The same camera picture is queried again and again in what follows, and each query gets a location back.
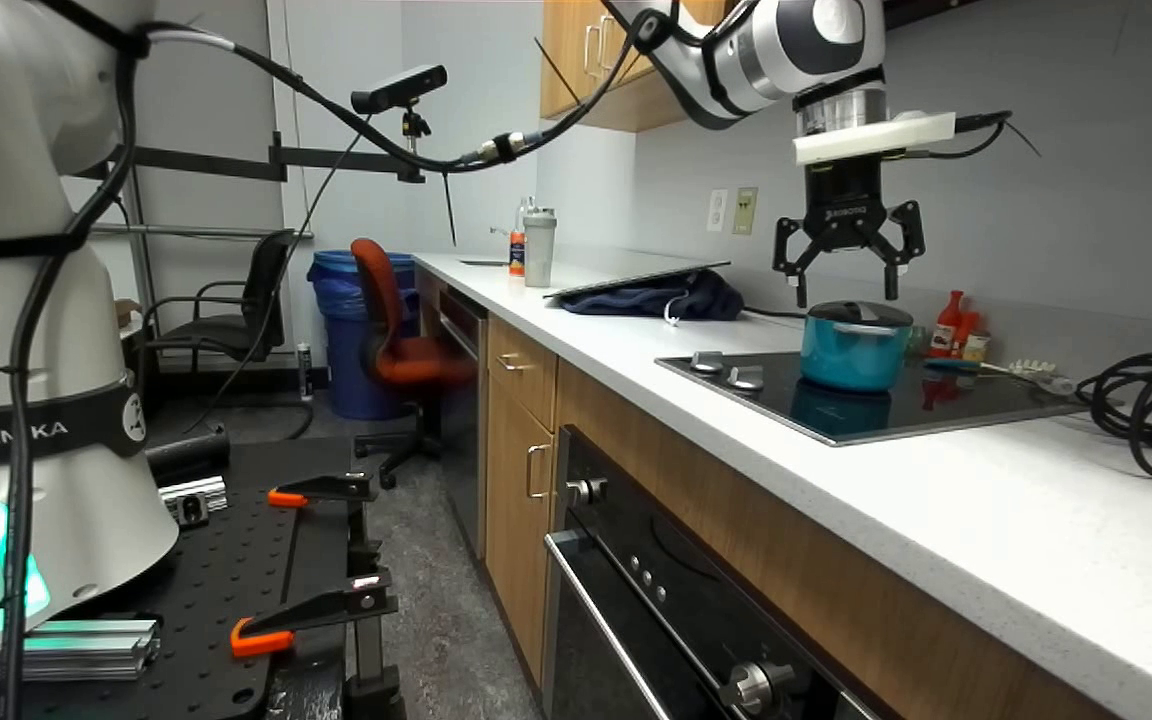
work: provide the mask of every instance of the oven handle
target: oven handle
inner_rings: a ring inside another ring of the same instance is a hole
[[[564,580],[572,586],[572,593],[582,597],[585,611],[592,617],[592,623],[603,632],[603,642],[612,643],[616,659],[623,666],[623,671],[631,678],[631,685],[639,687],[646,706],[668,720],[668,713],[662,707],[656,691],[647,687],[646,671],[631,666],[631,656],[623,651],[619,638],[612,632],[612,623],[603,622],[602,605],[589,597],[589,587],[582,586],[578,570],[564,555],[564,543],[582,543],[582,533],[548,533],[545,548],[553,555],[553,566],[564,573]]]
[[[480,361],[480,351],[474,348],[474,342],[456,330],[456,322],[450,314],[440,314],[440,330],[453,336],[453,344],[467,358]]]

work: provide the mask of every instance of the camera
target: camera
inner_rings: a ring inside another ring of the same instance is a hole
[[[445,90],[450,86],[450,70],[445,66],[430,66],[430,70],[411,70],[380,90],[370,90],[370,94],[354,94],[348,104],[354,114],[361,117],[375,117],[375,114],[388,114],[388,108],[411,108],[415,95],[431,94],[431,90]]]

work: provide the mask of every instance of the green light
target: green light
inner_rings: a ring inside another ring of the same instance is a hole
[[[8,555],[8,508],[0,506],[0,566]],[[24,566],[24,617],[35,617],[51,605],[39,566],[29,555]]]

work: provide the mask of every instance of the cabinet handle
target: cabinet handle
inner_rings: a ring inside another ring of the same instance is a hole
[[[589,75],[592,80],[603,80],[612,72],[612,61],[607,61],[607,29],[612,29],[612,12],[602,12],[602,22],[592,23],[592,70]]]
[[[582,70],[585,70],[585,75],[592,75],[592,33],[595,33],[595,23],[582,29]]]
[[[524,351],[499,351],[499,365],[506,365],[508,375],[520,375],[520,374],[533,367]]]
[[[545,462],[548,444],[530,444],[530,500],[545,500],[548,487],[538,491],[538,462]]]

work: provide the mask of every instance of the induction cooktop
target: induction cooktop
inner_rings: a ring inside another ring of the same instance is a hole
[[[1078,401],[993,367],[904,365],[894,393],[841,393],[801,375],[801,351],[695,351],[662,365],[825,441],[859,444],[1082,414]]]

